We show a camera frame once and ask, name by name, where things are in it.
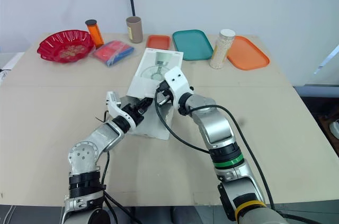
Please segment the plastic bag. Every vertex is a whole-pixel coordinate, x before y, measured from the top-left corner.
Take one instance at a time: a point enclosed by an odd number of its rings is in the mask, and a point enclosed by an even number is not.
[[[134,47],[122,41],[113,40],[95,50],[93,55],[110,67],[117,61],[130,55],[133,51]]]

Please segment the white wall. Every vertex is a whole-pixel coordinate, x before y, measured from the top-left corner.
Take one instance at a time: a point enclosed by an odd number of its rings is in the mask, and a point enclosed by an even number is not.
[[[2,51],[22,51],[43,32],[86,29],[125,32],[129,0],[0,0]],[[339,44],[338,0],[135,0],[145,33],[222,28],[257,34],[294,85],[309,81]]]
[[[307,84],[339,85],[339,54],[333,57],[317,74],[311,75]]]
[[[1,52],[25,51],[44,32],[86,30],[94,18],[102,32],[125,31],[129,0],[0,0]]]
[[[294,85],[339,44],[339,0],[135,0],[145,32],[257,34]]]

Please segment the yellow ring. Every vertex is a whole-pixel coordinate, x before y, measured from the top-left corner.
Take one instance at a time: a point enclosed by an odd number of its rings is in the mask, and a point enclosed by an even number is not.
[[[266,207],[266,205],[265,205],[263,202],[259,201],[259,200],[251,200],[251,201],[247,201],[247,202],[245,202],[245,203],[239,205],[239,206],[237,207],[237,209],[235,210],[235,220],[238,221],[238,214],[239,214],[239,212],[240,212],[242,209],[244,209],[245,207],[248,207],[248,206],[250,206],[250,205],[254,205],[254,204],[259,204],[259,205],[262,205],[262,206]]]

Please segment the black lid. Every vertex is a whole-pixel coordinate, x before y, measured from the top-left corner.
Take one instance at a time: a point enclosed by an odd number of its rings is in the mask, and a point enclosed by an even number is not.
[[[87,25],[96,25],[96,20],[95,19],[89,19],[85,22]]]

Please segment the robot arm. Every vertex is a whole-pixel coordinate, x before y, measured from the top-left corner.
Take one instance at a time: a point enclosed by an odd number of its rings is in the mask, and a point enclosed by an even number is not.
[[[152,102],[152,98],[144,98],[135,106],[128,104],[120,109],[118,94],[107,92],[106,104],[114,119],[99,126],[69,151],[68,161],[72,168],[63,223],[110,223],[107,212],[102,210],[105,185],[99,181],[100,167],[96,162],[103,152],[119,143],[128,130],[136,128]]]
[[[228,120],[215,108],[215,101],[194,94],[179,68],[165,74],[157,92],[171,100],[181,115],[189,115],[198,125],[212,159],[220,184],[218,190],[227,217],[244,224],[287,224],[275,211],[264,204],[264,198],[248,162],[237,145]]]

